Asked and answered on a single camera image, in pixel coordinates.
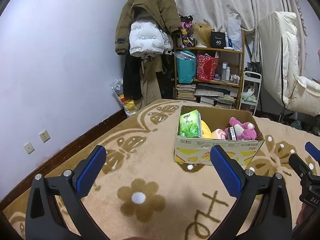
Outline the pink plush bear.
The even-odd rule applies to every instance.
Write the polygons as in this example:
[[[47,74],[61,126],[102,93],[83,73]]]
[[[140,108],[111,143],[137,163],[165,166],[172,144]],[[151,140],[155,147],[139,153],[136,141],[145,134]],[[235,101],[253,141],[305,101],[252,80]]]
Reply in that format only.
[[[228,129],[232,126],[235,128],[237,140],[249,141],[257,139],[255,126],[251,122],[241,123],[235,117],[231,117],[229,120],[229,127],[224,130],[228,135],[228,140],[230,140]]]

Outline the dark small book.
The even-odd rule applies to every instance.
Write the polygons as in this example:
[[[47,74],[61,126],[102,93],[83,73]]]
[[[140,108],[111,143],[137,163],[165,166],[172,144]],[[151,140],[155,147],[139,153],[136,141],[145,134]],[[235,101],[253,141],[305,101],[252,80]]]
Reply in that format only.
[[[232,126],[228,129],[229,132],[229,137],[232,141],[236,141],[237,140],[237,136],[236,136],[236,131],[235,128]]]

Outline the pink swirl roll plush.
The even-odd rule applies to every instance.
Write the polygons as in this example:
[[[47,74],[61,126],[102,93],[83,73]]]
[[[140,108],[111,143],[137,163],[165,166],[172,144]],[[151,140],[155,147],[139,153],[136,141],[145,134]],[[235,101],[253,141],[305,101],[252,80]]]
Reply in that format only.
[[[217,140],[227,140],[228,135],[224,130],[218,128],[212,132],[212,138]]]

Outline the yellow plush toy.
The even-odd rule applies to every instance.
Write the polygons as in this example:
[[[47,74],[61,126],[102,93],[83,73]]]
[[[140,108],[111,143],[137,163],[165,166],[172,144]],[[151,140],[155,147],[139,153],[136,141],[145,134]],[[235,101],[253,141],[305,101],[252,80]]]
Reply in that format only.
[[[201,120],[201,129],[202,129],[202,137],[203,138],[205,138],[205,139],[212,139],[213,138],[210,128],[203,120]]]

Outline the green tissue pack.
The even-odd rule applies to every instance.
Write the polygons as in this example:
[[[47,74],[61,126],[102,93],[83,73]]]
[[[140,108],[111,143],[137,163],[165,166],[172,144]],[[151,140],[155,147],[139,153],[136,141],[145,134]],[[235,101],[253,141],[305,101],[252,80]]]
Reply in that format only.
[[[178,133],[181,137],[202,138],[201,115],[198,110],[180,115]]]

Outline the cardboard box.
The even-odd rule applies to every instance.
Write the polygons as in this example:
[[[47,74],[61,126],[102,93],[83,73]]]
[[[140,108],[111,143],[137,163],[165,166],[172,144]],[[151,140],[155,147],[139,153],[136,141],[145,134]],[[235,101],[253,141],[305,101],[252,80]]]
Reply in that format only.
[[[198,110],[201,117],[213,131],[216,128],[227,128],[231,117],[244,122],[248,121],[254,125],[257,132],[257,140],[222,140],[205,138],[188,138],[176,135],[174,161],[185,164],[211,165],[210,150],[213,146],[219,145],[223,150],[235,159],[240,165],[247,165],[256,155],[264,143],[264,137],[255,122],[254,117],[248,111],[236,109],[222,109],[207,106],[186,106],[181,107],[181,113]]]

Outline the plastic bag with toys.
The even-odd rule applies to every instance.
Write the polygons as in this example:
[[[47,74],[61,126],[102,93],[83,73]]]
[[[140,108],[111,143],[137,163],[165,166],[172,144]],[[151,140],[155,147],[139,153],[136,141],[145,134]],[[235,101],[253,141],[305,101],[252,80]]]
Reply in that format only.
[[[115,82],[110,84],[110,87],[116,95],[117,100],[122,105],[127,117],[131,117],[136,114],[137,107],[135,102],[131,98],[124,96],[123,79],[117,79]]]

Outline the wooden bookshelf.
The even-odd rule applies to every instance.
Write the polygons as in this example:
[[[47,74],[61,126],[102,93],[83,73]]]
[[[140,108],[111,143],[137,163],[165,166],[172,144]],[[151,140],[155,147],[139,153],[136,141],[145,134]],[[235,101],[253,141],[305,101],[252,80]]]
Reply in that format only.
[[[175,98],[240,108],[245,52],[232,48],[175,47]]]

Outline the red gift bag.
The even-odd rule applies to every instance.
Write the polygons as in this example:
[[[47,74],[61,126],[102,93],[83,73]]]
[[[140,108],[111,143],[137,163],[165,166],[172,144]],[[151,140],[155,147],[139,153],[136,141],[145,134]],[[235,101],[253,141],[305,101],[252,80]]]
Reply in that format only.
[[[208,54],[197,54],[197,73],[196,77],[200,81],[212,81],[219,64],[220,54],[215,57]]]

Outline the black box with 40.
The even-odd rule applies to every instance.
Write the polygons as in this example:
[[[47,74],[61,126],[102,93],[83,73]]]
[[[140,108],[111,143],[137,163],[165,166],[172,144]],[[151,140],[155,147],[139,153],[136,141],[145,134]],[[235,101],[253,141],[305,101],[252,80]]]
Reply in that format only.
[[[212,31],[210,35],[210,47],[224,49],[225,46],[226,46],[225,33]]]

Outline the teal bag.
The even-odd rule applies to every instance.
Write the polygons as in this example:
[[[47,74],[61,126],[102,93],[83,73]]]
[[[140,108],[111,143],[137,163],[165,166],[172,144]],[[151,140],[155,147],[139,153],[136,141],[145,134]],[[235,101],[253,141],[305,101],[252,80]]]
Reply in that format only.
[[[197,58],[188,50],[174,52],[179,83],[190,84],[196,77]]]

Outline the white puffer jacket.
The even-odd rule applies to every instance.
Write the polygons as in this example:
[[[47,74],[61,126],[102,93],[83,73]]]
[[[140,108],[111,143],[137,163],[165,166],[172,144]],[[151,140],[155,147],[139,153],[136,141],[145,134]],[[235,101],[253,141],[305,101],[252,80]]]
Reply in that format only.
[[[130,55],[141,59],[170,54],[174,47],[171,35],[150,18],[140,18],[131,24],[129,42]]]

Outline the white curtain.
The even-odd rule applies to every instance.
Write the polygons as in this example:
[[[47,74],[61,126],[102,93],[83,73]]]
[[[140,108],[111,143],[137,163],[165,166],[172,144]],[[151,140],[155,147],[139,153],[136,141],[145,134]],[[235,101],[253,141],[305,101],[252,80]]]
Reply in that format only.
[[[254,34],[251,56],[253,62],[260,60],[259,20],[273,11],[294,12],[297,15],[299,62],[305,65],[307,34],[299,0],[175,0],[175,2],[181,15],[191,15],[194,22],[206,23],[217,31],[227,30],[229,18],[240,20],[241,28],[248,34]]]

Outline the olive green puffer jacket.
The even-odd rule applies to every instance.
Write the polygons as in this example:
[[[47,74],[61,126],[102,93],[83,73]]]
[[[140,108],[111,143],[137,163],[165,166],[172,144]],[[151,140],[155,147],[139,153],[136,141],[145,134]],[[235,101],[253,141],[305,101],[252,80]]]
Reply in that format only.
[[[145,12],[156,21],[160,29],[171,35],[178,33],[181,29],[175,0],[127,0],[115,32],[115,51],[118,55],[128,51],[131,24],[141,12]]]

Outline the wall socket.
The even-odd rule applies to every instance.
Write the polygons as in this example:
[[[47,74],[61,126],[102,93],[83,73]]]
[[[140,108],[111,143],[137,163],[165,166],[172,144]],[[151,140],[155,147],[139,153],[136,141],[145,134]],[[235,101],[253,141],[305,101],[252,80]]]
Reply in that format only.
[[[50,140],[50,135],[47,130],[42,131],[39,136],[44,143]]]
[[[25,149],[27,154],[31,154],[32,152],[35,151],[35,148],[33,147],[31,142],[26,143],[23,148]]]

